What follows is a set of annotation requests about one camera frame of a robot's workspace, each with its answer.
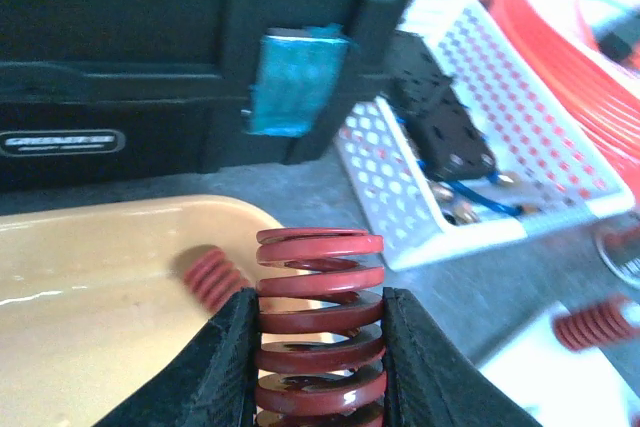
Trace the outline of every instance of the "gray table surface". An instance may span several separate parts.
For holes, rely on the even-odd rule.
[[[302,165],[259,165],[69,189],[4,194],[0,214],[190,194],[228,195],[264,209],[285,226],[367,227],[331,149]],[[624,216],[608,221],[624,224]],[[409,271],[387,269],[385,285],[414,292],[454,344],[479,360],[536,312],[559,300],[569,309],[635,291],[609,272],[593,246],[593,227],[572,230]],[[640,341],[605,349],[640,394]]]

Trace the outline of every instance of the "white plastic basket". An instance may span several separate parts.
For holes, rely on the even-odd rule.
[[[467,182],[498,202],[542,211],[513,218],[478,207],[481,222],[448,223],[383,98],[358,104],[336,136],[371,229],[394,270],[459,256],[625,212],[630,190],[476,0],[414,0],[401,29],[422,36],[469,107],[512,188]]]

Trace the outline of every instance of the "coil spring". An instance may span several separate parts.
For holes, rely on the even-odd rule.
[[[184,283],[215,314],[229,298],[250,283],[219,247],[213,247],[185,272]]]
[[[311,271],[258,282],[259,297],[288,297],[338,304],[298,312],[261,312],[260,330],[269,334],[329,332],[345,336],[333,344],[272,342],[256,355],[259,369],[274,372],[258,381],[256,417],[260,427],[382,426],[387,376],[380,359],[385,347],[375,322],[382,298],[372,292],[383,267],[365,267],[340,257],[379,253],[382,237],[364,230],[275,229],[259,232],[261,265]],[[350,371],[351,375],[331,372]]]
[[[579,351],[630,340],[640,334],[640,306],[616,295],[574,314],[553,320],[553,332],[567,349]]]

